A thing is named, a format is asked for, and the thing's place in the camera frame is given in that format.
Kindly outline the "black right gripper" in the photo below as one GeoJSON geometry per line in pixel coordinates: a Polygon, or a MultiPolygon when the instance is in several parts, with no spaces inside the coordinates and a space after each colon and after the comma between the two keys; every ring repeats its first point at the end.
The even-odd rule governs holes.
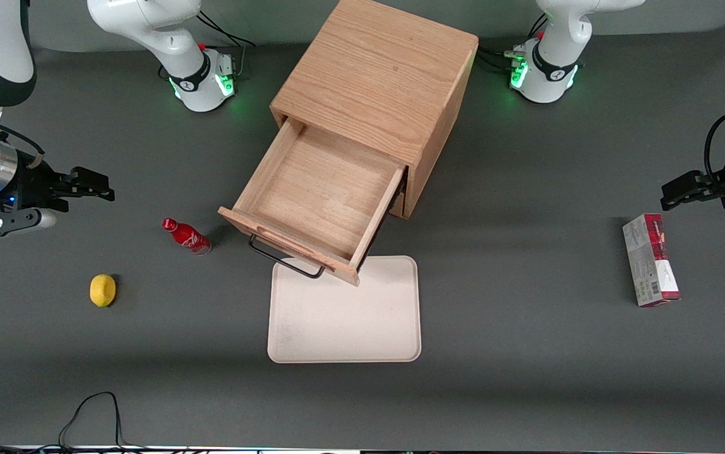
{"type": "Polygon", "coordinates": [[[106,175],[79,166],[66,175],[55,172],[47,163],[28,168],[35,159],[28,153],[18,154],[16,173],[4,189],[4,205],[8,209],[69,212],[69,202],[64,196],[71,193],[71,187],[78,197],[97,197],[108,202],[115,200],[115,192],[106,175]]]}

